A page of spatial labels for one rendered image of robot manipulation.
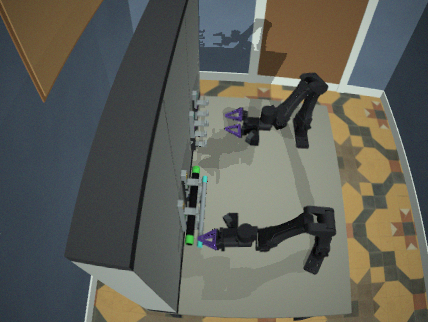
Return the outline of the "light grey panel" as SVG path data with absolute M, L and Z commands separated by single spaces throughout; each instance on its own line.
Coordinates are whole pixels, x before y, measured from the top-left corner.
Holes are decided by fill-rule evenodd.
M 185 67 L 198 24 L 198 0 L 193 13 L 194 5 L 149 0 L 104 106 L 64 254 L 147 310 L 175 314 L 181 285 L 175 263 L 182 273 L 183 257 L 173 232 L 183 250 L 185 232 L 173 186 L 184 200 L 181 170 L 191 178 L 194 151 L 192 102 L 177 122 L 199 64 L 198 30 Z

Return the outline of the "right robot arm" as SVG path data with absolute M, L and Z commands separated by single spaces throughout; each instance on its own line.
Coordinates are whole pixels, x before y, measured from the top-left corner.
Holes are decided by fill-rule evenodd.
M 282 104 L 280 104 L 278 107 L 275 107 L 274 105 L 262 107 L 260 128 L 258 119 L 248 119 L 248 135 L 245 138 L 246 143 L 250 144 L 251 146 L 258 146 L 259 130 L 270 131 L 271 125 L 273 125 L 276 130 L 285 128 L 294 110 L 304 100 L 301 109 L 298 111 L 298 113 L 296 113 L 295 118 L 293 118 L 293 124 L 296 147 L 303 149 L 309 148 L 307 130 L 309 130 L 309 128 L 311 129 L 310 124 L 312 122 L 313 109 L 319 96 L 324 94 L 328 90 L 329 86 L 315 72 L 303 73 L 299 77 L 301 78 L 301 81 L 299 82 L 298 86 Z M 303 79 L 305 79 L 304 82 Z M 298 128 L 296 129 L 297 126 Z M 256 132 L 255 130 L 257 129 L 258 131 Z

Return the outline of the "black bar with green end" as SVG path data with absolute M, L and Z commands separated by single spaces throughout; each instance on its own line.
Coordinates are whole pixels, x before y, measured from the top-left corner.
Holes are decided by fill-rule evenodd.
M 199 179 L 200 167 L 192 167 L 192 179 Z M 196 208 L 197 206 L 197 195 L 198 195 L 198 186 L 190 187 L 190 197 L 189 197 L 189 207 Z M 194 230 L 195 230 L 195 218 L 196 215 L 188 215 L 187 217 L 187 227 L 186 227 L 186 237 L 185 244 L 193 245 L 194 243 Z

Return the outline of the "grey metal bar with teal end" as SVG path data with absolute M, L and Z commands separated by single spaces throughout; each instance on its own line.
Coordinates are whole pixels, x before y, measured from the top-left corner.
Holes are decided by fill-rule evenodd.
M 206 202 L 206 189 L 207 189 L 207 176 L 202 177 L 202 195 L 200 202 L 200 222 L 198 227 L 198 236 L 203 235 L 204 230 L 204 216 L 205 216 L 205 202 Z M 197 240 L 197 247 L 202 248 L 203 242 Z

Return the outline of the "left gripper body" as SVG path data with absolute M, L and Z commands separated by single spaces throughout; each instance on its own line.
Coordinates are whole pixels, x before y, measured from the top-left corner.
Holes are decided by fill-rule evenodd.
M 221 231 L 221 232 L 220 232 Z M 223 251 L 223 248 L 225 247 L 238 247 L 238 234 L 237 237 L 223 237 L 224 228 L 220 227 L 219 230 L 216 230 L 216 247 L 217 250 L 221 249 Z M 217 233 L 218 236 L 217 237 Z

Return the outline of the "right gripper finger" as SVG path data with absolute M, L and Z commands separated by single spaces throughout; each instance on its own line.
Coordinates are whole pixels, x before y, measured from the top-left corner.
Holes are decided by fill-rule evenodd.
M 238 132 L 232 131 L 231 130 L 232 128 L 237 128 Z M 234 134 L 235 136 L 241 138 L 241 124 L 237 124 L 237 125 L 225 127 L 225 130 L 228 131 L 228 132 L 230 132 L 230 133 L 232 133 L 232 134 Z
M 239 116 L 238 117 L 231 116 L 231 114 L 235 114 L 235 113 L 239 113 Z M 225 117 L 242 122 L 242 108 L 240 107 L 232 112 L 225 114 Z

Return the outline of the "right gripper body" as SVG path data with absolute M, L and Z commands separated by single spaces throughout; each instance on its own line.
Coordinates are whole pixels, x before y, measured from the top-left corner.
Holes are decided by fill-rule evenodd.
M 260 127 L 260 118 L 258 118 L 258 117 L 248 117 L 248 111 L 243 110 L 243 108 L 242 108 L 242 117 L 243 117 L 243 114 L 244 114 L 244 118 L 242 118 L 243 126 L 241 126 L 241 138 L 242 138 L 242 136 L 247 135 L 248 119 L 258 119 L 259 120 L 259 127 Z

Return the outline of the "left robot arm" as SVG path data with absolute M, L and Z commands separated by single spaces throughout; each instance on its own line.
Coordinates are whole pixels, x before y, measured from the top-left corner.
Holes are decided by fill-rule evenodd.
M 238 227 L 238 213 L 228 213 L 223 216 L 223 220 L 228 227 L 224 228 L 223 237 L 237 237 L 238 232 L 238 239 L 236 239 L 236 241 L 239 240 L 238 247 L 251 247 L 254 242 L 252 240 L 256 240 L 255 251 L 268 252 L 270 251 L 270 247 L 277 247 L 282 241 L 302 234 L 306 230 L 307 234 L 315 236 L 315 244 L 304 266 L 304 270 L 316 275 L 325 255 L 328 257 L 332 237 L 336 235 L 334 209 L 330 207 L 306 206 L 303 210 L 303 213 L 288 222 L 263 229 L 247 223 L 241 224 Z M 314 222 L 312 214 L 317 216 L 318 223 L 307 224 Z

